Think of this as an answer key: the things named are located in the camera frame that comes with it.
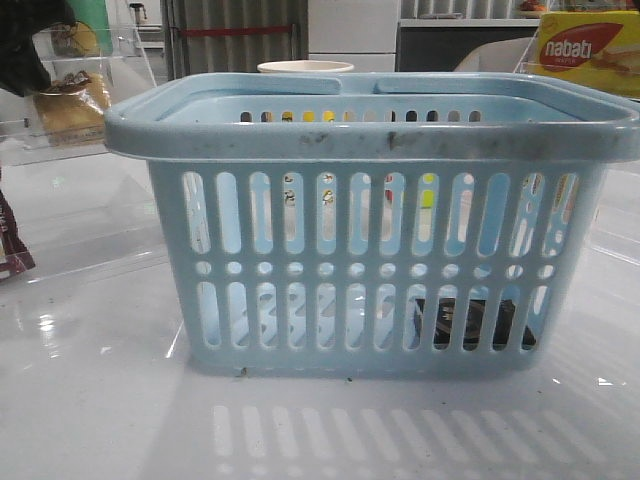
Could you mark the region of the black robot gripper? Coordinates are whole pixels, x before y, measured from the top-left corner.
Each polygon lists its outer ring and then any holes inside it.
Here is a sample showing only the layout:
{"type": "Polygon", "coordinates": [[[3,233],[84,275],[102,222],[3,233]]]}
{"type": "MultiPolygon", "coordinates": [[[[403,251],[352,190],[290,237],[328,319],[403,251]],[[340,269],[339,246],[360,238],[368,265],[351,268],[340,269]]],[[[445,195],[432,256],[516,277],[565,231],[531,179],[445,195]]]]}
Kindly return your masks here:
{"type": "Polygon", "coordinates": [[[75,22],[67,1],[2,1],[1,89],[25,97],[49,88],[51,77],[33,37],[57,24],[73,26],[75,22]]]}

